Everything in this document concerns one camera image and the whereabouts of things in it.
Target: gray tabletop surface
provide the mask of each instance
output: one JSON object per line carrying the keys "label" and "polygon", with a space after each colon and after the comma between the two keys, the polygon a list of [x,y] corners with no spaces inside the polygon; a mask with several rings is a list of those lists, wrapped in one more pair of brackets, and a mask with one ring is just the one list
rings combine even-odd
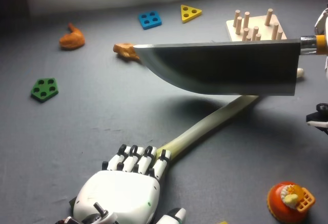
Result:
{"label": "gray tabletop surface", "polygon": [[[67,13],[3,25],[0,36],[0,217],[2,223],[55,223],[68,201],[123,143],[160,147],[235,99],[204,96],[167,84],[112,52],[115,43],[229,41],[234,11],[274,13],[287,38],[312,35],[327,0],[183,2],[203,15],[181,23],[180,4]],[[143,30],[139,13],[157,10],[162,26]],[[72,22],[86,45],[62,51]],[[305,116],[328,101],[324,56],[302,56],[305,79],[295,96],[265,97],[200,141],[168,172],[157,218],[174,207],[188,224],[276,223],[266,196],[292,180],[317,198],[308,223],[327,223],[328,138]],[[29,92],[55,77],[59,94],[44,104]]]}

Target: orange round toy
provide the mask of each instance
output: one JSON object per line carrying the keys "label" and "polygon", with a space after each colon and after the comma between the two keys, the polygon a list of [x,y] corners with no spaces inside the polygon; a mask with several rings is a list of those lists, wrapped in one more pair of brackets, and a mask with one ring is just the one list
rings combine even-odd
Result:
{"label": "orange round toy", "polygon": [[[289,207],[282,201],[281,193],[283,189],[289,185],[291,185],[291,187],[289,187],[288,190],[291,192],[287,194],[294,193],[292,191],[298,193],[298,202],[295,205],[295,208]],[[308,210],[315,203],[315,198],[306,188],[301,188],[291,181],[284,181],[270,189],[267,201],[271,214],[278,221],[287,224],[295,224],[300,223],[305,219]]]}

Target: metal blade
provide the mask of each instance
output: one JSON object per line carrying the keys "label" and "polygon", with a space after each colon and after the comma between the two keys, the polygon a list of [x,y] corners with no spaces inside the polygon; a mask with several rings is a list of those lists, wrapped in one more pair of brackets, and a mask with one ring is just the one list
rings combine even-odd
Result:
{"label": "metal blade", "polygon": [[294,95],[299,39],[136,45],[163,80],[201,94]]}

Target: wooden base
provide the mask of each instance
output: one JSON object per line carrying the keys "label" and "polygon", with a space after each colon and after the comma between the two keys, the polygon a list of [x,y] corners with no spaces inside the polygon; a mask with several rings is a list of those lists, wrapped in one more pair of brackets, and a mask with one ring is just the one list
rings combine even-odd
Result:
{"label": "wooden base", "polygon": [[[271,16],[270,25],[266,26],[264,25],[266,15],[262,16],[256,16],[256,17],[250,17],[249,23],[248,23],[248,35],[253,35],[253,28],[255,26],[259,27],[258,33],[261,34],[261,40],[271,40],[274,23],[279,23],[278,18],[276,15]],[[236,28],[233,27],[234,20],[227,21],[227,29],[229,33],[229,37],[231,41],[241,41],[243,36],[243,28],[241,27],[240,34],[236,34]],[[279,29],[282,30],[282,36],[281,39],[287,39],[286,35],[281,27],[281,24],[279,23]]]}

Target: orange toy food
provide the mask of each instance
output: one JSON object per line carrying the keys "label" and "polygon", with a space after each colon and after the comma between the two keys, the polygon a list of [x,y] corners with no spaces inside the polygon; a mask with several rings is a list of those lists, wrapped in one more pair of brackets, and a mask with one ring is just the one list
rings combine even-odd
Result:
{"label": "orange toy food", "polygon": [[70,34],[65,34],[62,38],[60,38],[60,46],[67,50],[74,50],[83,46],[86,40],[82,32],[75,28],[71,23],[68,23],[68,27],[72,32]]}
{"label": "orange toy food", "polygon": [[129,57],[139,60],[139,56],[137,56],[137,54],[135,53],[133,46],[134,44],[131,43],[115,44],[113,47],[113,51],[123,57]]}
{"label": "orange toy food", "polygon": [[301,188],[291,181],[273,186],[268,193],[268,208],[282,223],[302,222],[314,203],[314,196],[306,188]]}

